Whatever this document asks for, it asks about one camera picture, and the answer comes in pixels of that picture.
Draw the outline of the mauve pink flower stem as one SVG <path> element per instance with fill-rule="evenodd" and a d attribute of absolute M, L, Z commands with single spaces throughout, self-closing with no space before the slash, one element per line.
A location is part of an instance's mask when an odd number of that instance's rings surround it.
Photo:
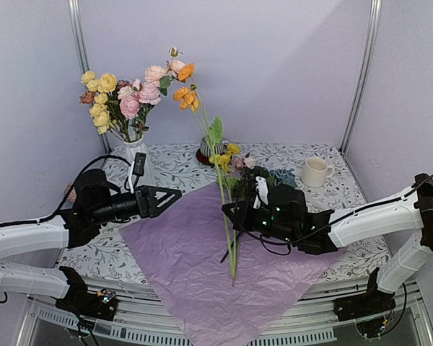
<path fill-rule="evenodd" d="M 244 168 L 252 169 L 255 166 L 255 159 L 250 155 L 250 153 L 244 156 L 237 156 L 232 160 L 232 165 L 235 169 L 242 170 Z M 240 234 L 235 236 L 234 239 L 234 256 L 233 256 L 233 268 L 232 268 L 232 285 L 235 285 L 236 275 L 237 275 L 237 265 L 238 265 L 238 254 L 239 254 L 239 243 Z"/>

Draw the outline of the blue fabric flower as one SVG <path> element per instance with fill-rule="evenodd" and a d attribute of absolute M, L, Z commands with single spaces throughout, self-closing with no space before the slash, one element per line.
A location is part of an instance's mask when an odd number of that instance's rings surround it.
<path fill-rule="evenodd" d="M 235 187 L 232 188 L 232 196 L 236 199 L 253 200 L 255 196 L 255 178 L 262 177 L 266 179 L 268 187 L 278 185 L 289 185 L 297 188 L 295 175 L 291 170 L 272 169 L 267 170 L 260 166 L 244 168 L 240 173 L 240 178 Z"/>

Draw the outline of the white ribbed vase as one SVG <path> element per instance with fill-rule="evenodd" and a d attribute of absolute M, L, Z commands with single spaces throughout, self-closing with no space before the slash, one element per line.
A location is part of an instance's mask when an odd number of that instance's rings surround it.
<path fill-rule="evenodd" d="M 116 146 L 114 154 L 122 156 L 128 161 L 129 168 L 124 182 L 127 191 L 132 189 L 132 184 L 154 185 L 154 175 L 149 150 L 143 139 L 134 142 L 122 142 Z"/>

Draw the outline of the purple wrapping paper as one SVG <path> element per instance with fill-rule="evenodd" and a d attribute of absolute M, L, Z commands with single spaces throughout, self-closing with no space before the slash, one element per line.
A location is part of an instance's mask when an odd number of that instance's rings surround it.
<path fill-rule="evenodd" d="M 237 272 L 222 261 L 227 237 L 219 187 L 182 196 L 162 215 L 121 236 L 148 284 L 194 345 L 246 345 L 290 309 L 340 257 L 293 251 L 282 257 L 249 237 Z"/>

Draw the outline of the bright yellow flower stem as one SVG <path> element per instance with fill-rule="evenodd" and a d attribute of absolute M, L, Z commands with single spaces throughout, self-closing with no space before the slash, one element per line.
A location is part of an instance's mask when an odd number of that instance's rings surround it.
<path fill-rule="evenodd" d="M 235 144 L 230 144 L 229 148 L 221 154 L 218 154 L 215 149 L 216 147 L 213 147 L 209 161 L 216 170 L 216 182 L 219 186 L 222 205 L 233 203 L 235 189 L 240 182 L 240 178 L 233 174 L 232 159 L 235 154 L 240 153 L 240 148 Z M 223 213 L 223 216 L 227 238 L 226 259 L 233 265 L 237 258 L 237 234 L 232 229 L 229 217 L 225 213 Z"/>

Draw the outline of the pale yellow rose stem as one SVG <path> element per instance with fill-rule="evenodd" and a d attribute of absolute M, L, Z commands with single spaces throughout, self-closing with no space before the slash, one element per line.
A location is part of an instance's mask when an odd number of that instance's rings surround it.
<path fill-rule="evenodd" d="M 99 135 L 111 132 L 121 141 L 129 141 L 129 121 L 122 114 L 118 99 L 118 80 L 113 74 L 97 78 L 93 71 L 86 71 L 81 77 L 86 92 L 80 102 L 89 105 L 89 114 Z"/>

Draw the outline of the orange flower stem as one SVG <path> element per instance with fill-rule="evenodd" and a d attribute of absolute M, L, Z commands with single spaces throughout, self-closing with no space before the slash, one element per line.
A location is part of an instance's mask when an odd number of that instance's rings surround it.
<path fill-rule="evenodd" d="M 193 80 L 194 65 L 185 64 L 178 74 L 178 80 L 183 84 L 174 94 L 173 99 L 178 102 L 181 110 L 190 111 L 206 138 L 207 143 L 211 146 L 223 140 L 223 124 L 220 117 L 211 120 L 203 104 L 200 91 Z"/>

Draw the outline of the dusty red white flower stem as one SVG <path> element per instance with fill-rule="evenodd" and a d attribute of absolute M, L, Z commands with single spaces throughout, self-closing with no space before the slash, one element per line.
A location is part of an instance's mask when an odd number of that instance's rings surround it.
<path fill-rule="evenodd" d="M 126 88 L 127 96 L 132 93 L 132 84 L 126 80 L 118 80 L 116 85 L 107 85 L 108 80 L 105 78 L 91 79 L 83 81 L 87 91 L 79 97 L 82 104 L 98 103 L 101 105 L 107 102 L 116 103 L 123 98 L 121 90 Z"/>

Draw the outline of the peach pink rose stem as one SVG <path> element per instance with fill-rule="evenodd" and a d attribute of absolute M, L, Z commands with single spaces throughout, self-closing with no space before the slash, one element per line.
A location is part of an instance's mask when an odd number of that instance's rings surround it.
<path fill-rule="evenodd" d="M 176 46 L 171 46 L 164 66 L 151 65 L 144 72 L 144 81 L 141 82 L 139 91 L 142 133 L 149 130 L 146 124 L 149 113 L 167 96 L 172 82 L 178 80 L 178 74 L 185 66 L 184 62 L 178 60 L 182 53 Z"/>

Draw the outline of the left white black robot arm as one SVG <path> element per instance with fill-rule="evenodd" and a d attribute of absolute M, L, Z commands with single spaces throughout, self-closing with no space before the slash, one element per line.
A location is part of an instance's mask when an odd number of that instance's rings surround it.
<path fill-rule="evenodd" d="M 76 201 L 70 209 L 39 220 L 0 225 L 0 293 L 24 293 L 65 299 L 78 313 L 88 312 L 92 296 L 71 268 L 41 268 L 7 262 L 7 258 L 45 249 L 72 249 L 88 244 L 107 223 L 132 217 L 155 218 L 178 201 L 180 190 L 136 186 L 128 192 L 107 180 L 101 169 L 82 173 L 73 183 Z"/>

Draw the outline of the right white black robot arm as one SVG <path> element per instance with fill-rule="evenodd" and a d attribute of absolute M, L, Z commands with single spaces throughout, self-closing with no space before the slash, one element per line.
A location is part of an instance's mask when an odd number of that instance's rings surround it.
<path fill-rule="evenodd" d="M 225 204 L 222 212 L 234 230 L 263 244 L 322 255 L 363 239 L 412 231 L 396 255 L 373 275 L 372 288 L 359 297 L 364 314 L 384 306 L 387 295 L 433 258 L 433 174 L 418 174 L 411 186 L 373 203 L 319 213 L 309 212 L 305 194 L 289 185 L 269 187 L 263 177 L 245 185 L 254 187 L 249 200 Z"/>

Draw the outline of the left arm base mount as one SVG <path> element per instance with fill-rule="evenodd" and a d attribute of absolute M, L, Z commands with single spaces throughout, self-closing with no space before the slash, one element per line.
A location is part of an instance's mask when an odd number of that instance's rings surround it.
<path fill-rule="evenodd" d="M 118 308 L 118 299 L 113 291 L 107 289 L 90 293 L 81 288 L 71 288 L 64 298 L 56 299 L 55 307 L 75 316 L 113 321 Z"/>

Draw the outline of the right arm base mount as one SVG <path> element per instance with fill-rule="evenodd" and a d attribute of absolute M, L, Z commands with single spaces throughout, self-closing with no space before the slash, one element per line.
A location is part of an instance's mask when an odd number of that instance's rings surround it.
<path fill-rule="evenodd" d="M 337 298 L 333 301 L 333 311 L 339 321 L 359 319 L 394 309 L 394 296 L 394 293 L 370 290 L 354 296 Z"/>

